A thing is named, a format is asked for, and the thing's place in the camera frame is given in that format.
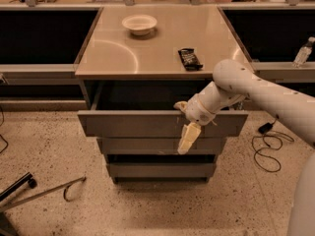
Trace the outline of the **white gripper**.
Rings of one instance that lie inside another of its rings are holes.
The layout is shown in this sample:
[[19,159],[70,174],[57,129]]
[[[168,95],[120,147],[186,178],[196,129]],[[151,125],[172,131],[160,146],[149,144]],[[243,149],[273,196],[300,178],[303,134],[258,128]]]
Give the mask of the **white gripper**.
[[194,94],[187,102],[176,102],[173,107],[185,112],[186,119],[191,122],[183,126],[177,149],[179,154],[185,154],[201,134],[201,126],[208,125],[215,119],[216,115],[203,106],[198,94]]

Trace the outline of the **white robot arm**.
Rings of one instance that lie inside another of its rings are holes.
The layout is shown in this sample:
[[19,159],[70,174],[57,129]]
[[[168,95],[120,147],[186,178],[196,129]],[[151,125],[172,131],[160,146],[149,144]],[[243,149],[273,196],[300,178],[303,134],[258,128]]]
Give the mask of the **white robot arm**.
[[[189,100],[174,104],[190,121],[182,129],[177,151],[188,152],[203,126],[212,122],[221,109],[245,97],[314,145],[314,97],[263,80],[242,64],[225,59],[215,66],[213,80],[205,88]],[[307,159],[296,184],[287,236],[315,236],[315,154]]]

